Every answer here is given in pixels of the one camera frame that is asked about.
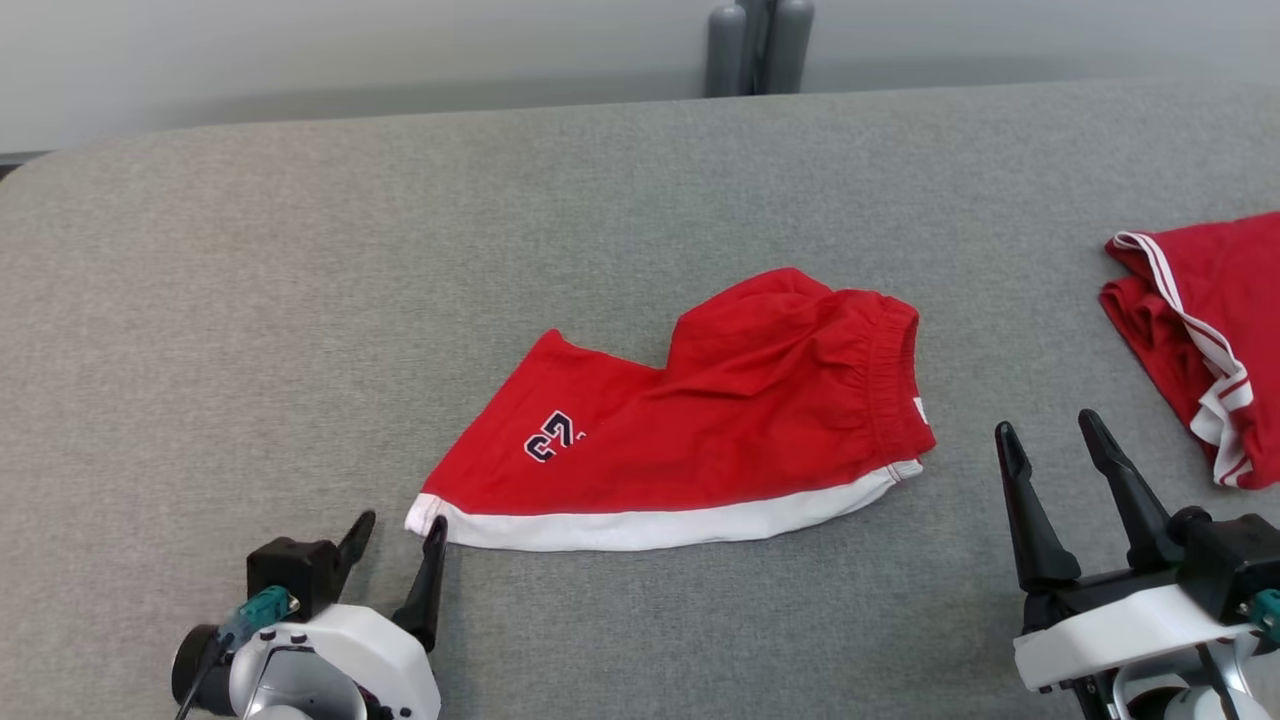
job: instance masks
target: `gray fabric surface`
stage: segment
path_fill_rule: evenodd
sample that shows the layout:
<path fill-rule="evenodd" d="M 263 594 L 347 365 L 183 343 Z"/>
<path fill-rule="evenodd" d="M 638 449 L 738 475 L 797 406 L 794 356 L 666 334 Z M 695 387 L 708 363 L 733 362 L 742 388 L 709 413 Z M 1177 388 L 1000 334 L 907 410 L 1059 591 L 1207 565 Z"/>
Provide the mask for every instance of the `gray fabric surface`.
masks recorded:
<path fill-rule="evenodd" d="M 763 542 L 452 548 L 443 716 L 1074 717 L 1012 665 L 992 427 L 1016 423 L 1085 571 L 1125 541 L 1083 406 L 1170 507 L 1280 520 L 1280 491 L 1210 486 L 1094 300 L 1112 232 L 1276 209 L 1276 168 L 1280 92 L 1176 83 L 216 127 L 42 158 L 0 183 L 0 698 L 169 716 L 173 652 L 242 598 L 244 555 L 364 507 L 380 527 L 346 600 L 389 611 L 421 478 L 539 333 L 659 364 L 681 311 L 796 265 L 920 310 L 925 474 Z"/>

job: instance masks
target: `clothing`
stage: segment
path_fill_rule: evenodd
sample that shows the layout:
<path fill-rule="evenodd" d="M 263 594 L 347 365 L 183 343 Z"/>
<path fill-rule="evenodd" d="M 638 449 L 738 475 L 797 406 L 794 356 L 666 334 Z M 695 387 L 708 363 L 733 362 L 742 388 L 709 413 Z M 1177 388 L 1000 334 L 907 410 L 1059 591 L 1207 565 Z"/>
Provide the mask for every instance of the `clothing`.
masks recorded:
<path fill-rule="evenodd" d="M 1280 213 L 1124 232 L 1107 252 L 1133 275 L 1107 283 L 1102 306 L 1202 441 L 1213 480 L 1280 479 Z"/>
<path fill-rule="evenodd" d="M 686 313 L 662 370 L 544 334 L 406 527 L 517 550 L 767 538 L 851 512 L 934 445 L 915 310 L 764 273 Z"/>

